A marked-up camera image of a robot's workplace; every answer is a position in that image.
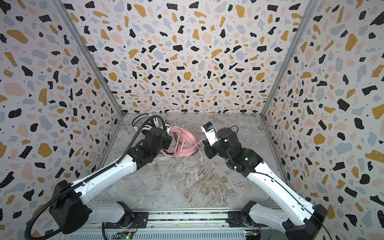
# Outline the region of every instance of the gray marble surface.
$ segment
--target gray marble surface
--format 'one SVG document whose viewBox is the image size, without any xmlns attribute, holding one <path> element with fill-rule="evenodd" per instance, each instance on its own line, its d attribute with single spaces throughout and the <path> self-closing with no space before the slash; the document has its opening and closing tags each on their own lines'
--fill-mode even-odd
<svg viewBox="0 0 384 240">
<path fill-rule="evenodd" d="M 116 160 L 131 141 L 135 131 L 131 121 L 138 114 L 127 114 L 112 146 L 106 164 Z M 211 121 L 217 130 L 239 126 L 238 139 L 243 147 L 259 154 L 270 168 L 281 177 L 266 139 L 258 114 L 159 114 L 172 121 L 173 126 L 186 128 L 197 141 L 205 138 L 200 126 Z M 175 140 L 169 151 L 173 152 Z M 200 153 L 184 158 L 159 154 L 152 163 L 128 174 L 97 195 L 93 202 L 124 201 L 133 209 L 147 208 L 242 208 L 249 200 L 266 207 L 277 204 L 256 184 L 240 173 L 229 169 L 224 159 L 205 156 L 203 144 Z"/>
</svg>

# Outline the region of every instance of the patterned side wall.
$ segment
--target patterned side wall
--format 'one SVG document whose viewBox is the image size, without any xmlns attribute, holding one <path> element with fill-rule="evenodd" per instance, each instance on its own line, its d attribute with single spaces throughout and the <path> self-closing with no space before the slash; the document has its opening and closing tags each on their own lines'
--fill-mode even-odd
<svg viewBox="0 0 384 240">
<path fill-rule="evenodd" d="M 383 1 L 319 1 L 265 116 L 292 185 L 328 209 L 337 240 L 384 239 L 383 23 Z"/>
<path fill-rule="evenodd" d="M 99 166 L 118 115 L 51 2 L 0 7 L 0 239 L 21 240 L 56 183 Z M 46 212 L 33 235 L 57 228 Z"/>
<path fill-rule="evenodd" d="M 124 112 L 258 112 L 308 1 L 65 0 Z"/>
</svg>

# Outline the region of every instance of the pink cable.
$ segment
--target pink cable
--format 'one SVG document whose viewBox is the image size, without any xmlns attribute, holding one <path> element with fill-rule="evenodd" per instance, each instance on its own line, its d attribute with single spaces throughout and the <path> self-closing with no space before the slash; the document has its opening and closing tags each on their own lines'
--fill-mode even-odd
<svg viewBox="0 0 384 240">
<path fill-rule="evenodd" d="M 203 161 L 203 155 L 201 154 L 200 148 L 199 148 L 199 143 L 201 143 L 203 140 L 200 142 L 196 143 L 196 138 L 195 136 L 190 133 L 187 129 L 173 126 L 170 128 L 170 132 L 178 132 L 179 136 L 176 139 L 176 147 L 175 147 L 175 154 L 174 155 L 167 155 L 163 150 L 162 153 L 168 157 L 188 157 L 191 156 L 195 151 L 196 147 L 198 148 L 200 152 L 200 158 L 201 161 Z M 181 147 L 179 150 L 177 147 L 179 146 L 179 142 L 181 142 Z"/>
</svg>

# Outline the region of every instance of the patterned back wall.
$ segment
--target patterned back wall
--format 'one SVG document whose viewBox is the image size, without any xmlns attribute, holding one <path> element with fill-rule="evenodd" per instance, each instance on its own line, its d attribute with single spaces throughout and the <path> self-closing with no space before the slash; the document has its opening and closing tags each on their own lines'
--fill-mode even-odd
<svg viewBox="0 0 384 240">
<path fill-rule="evenodd" d="M 100 165 L 119 116 L 51 2 L 0 7 L 0 239 L 22 240 L 56 183 Z M 56 229 L 45 212 L 32 232 Z"/>
<path fill-rule="evenodd" d="M 64 0 L 124 112 L 257 112 L 307 0 Z"/>
<path fill-rule="evenodd" d="M 337 240 L 384 239 L 383 23 L 383 1 L 319 1 L 265 116 L 291 184 L 328 209 Z"/>
</svg>

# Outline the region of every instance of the black corrugated hose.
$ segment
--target black corrugated hose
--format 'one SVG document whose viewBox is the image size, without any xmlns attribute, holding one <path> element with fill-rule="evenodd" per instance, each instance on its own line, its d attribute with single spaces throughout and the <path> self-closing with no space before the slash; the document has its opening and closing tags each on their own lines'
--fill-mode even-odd
<svg viewBox="0 0 384 240">
<path fill-rule="evenodd" d="M 143 127 L 145 126 L 145 124 L 147 124 L 152 118 L 159 118 L 161 120 L 161 123 L 163 125 L 163 130 L 167 133 L 166 131 L 166 127 L 165 127 L 165 124 L 164 124 L 164 120 L 162 119 L 162 117 L 158 116 L 158 115 L 153 115 L 151 117 L 149 117 L 147 120 L 144 121 L 144 123 L 140 126 L 140 128 L 138 129 L 138 131 L 136 132 L 135 136 L 133 137 L 133 139 L 131 140 L 131 142 L 129 143 L 127 149 L 124 151 L 123 155 L 121 155 L 121 157 L 118 159 L 118 161 L 115 163 L 115 164 L 111 164 L 109 165 L 108 167 L 106 167 L 105 169 L 103 169 L 103 171 L 98 171 L 94 174 L 92 174 L 91 176 L 87 177 L 83 182 L 89 182 L 91 179 L 95 178 L 96 176 L 100 175 L 101 173 L 107 171 L 108 169 L 116 166 L 116 164 L 119 164 L 123 158 L 125 157 L 125 155 L 127 155 L 127 152 L 128 150 L 132 147 L 133 143 L 135 142 L 136 138 L 139 136 L 139 133 L 141 132 L 141 130 L 143 129 Z M 45 236 L 42 236 L 42 237 L 34 237 L 32 236 L 31 232 L 32 232 L 32 227 L 34 225 L 34 223 L 37 221 L 37 218 L 39 218 L 39 216 L 47 209 L 49 208 L 50 205 L 52 205 L 55 201 L 57 201 L 58 199 L 61 199 L 61 198 L 64 198 L 65 196 L 67 196 L 72 190 L 80 187 L 83 185 L 83 182 L 79 182 L 78 184 L 64 190 L 63 192 L 61 192 L 59 195 L 55 196 L 54 198 L 52 198 L 51 200 L 49 200 L 42 208 L 40 208 L 37 213 L 31 218 L 31 220 L 28 221 L 28 223 L 26 224 L 26 227 L 25 227 L 25 231 L 24 231 L 24 237 L 26 240 L 45 240 L 45 239 L 48 239 L 50 237 L 53 237 L 55 236 L 56 234 L 60 233 L 61 232 L 61 229 L 58 229 L 54 232 L 51 232 L 50 234 L 47 234 Z"/>
</svg>

